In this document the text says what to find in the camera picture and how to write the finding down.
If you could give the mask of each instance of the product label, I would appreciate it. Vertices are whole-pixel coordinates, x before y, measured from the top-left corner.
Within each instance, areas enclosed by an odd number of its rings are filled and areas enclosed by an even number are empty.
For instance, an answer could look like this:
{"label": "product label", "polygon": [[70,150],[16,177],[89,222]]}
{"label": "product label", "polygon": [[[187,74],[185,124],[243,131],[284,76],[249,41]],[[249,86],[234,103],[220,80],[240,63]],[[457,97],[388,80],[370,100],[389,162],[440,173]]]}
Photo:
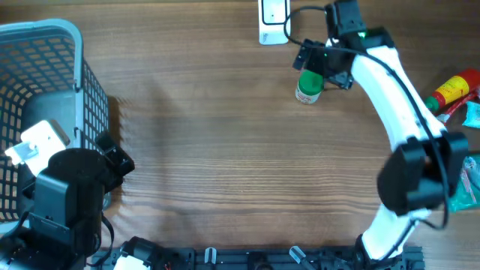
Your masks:
{"label": "product label", "polygon": [[464,78],[453,76],[448,82],[440,86],[432,96],[438,100],[440,107],[442,107],[467,95],[469,90],[470,87]]}
{"label": "product label", "polygon": [[310,96],[308,94],[304,94],[300,89],[297,87],[297,90],[295,91],[295,96],[297,99],[302,102],[303,104],[312,104],[313,102],[318,100],[318,97],[320,96],[320,93],[315,94],[313,96]]}

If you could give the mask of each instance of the plastic basket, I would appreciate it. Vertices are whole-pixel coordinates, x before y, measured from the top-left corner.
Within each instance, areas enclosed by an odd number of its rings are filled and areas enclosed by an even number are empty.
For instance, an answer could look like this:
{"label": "plastic basket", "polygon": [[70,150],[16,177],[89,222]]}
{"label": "plastic basket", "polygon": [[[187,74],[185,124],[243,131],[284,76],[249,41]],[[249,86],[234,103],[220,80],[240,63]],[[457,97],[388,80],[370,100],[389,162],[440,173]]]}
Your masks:
{"label": "plastic basket", "polygon": [[34,176],[12,166],[5,149],[20,133],[55,119],[68,148],[97,149],[94,138],[109,130],[108,100],[83,59],[79,29],[63,19],[0,25],[0,222],[16,221],[32,203],[22,189]]}

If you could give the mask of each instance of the yellow label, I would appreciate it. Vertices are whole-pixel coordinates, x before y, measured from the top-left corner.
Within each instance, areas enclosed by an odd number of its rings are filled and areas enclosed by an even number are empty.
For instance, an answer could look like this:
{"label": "yellow label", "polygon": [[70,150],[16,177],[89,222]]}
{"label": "yellow label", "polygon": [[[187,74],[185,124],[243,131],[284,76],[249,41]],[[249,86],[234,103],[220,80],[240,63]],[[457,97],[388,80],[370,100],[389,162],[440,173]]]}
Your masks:
{"label": "yellow label", "polygon": [[469,90],[470,87],[464,78],[453,76],[436,91],[445,98],[445,104],[449,104],[468,94]]}

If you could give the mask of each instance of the green lid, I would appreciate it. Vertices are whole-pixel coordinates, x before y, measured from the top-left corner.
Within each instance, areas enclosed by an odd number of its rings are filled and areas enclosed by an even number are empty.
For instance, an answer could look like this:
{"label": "green lid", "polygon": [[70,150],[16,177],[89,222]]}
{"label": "green lid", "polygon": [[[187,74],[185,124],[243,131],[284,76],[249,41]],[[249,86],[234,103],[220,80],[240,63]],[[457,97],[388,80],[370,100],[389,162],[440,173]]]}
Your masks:
{"label": "green lid", "polygon": [[435,97],[427,97],[425,100],[425,106],[432,112],[435,113],[439,108],[440,104]]}
{"label": "green lid", "polygon": [[301,72],[298,88],[306,95],[316,95],[323,90],[323,76],[309,70]]}

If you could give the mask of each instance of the wooden table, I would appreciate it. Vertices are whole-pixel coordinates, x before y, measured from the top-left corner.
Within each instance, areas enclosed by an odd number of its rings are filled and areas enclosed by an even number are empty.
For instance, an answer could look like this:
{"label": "wooden table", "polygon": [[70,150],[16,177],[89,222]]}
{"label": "wooden table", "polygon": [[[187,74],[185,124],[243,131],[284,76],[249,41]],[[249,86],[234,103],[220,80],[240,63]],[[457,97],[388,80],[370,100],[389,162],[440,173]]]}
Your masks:
{"label": "wooden table", "polygon": [[[391,32],[422,96],[479,68],[480,3],[360,5],[369,26]],[[0,7],[0,23],[51,17],[81,29],[112,131],[136,162],[106,213],[116,246],[132,236],[166,247],[351,245],[370,225],[390,152],[379,117],[357,85],[301,105],[298,47],[259,45],[256,1]],[[324,16],[307,12],[293,31],[325,40]],[[409,243],[424,247],[428,269],[477,269],[479,238],[479,213],[466,211]]]}

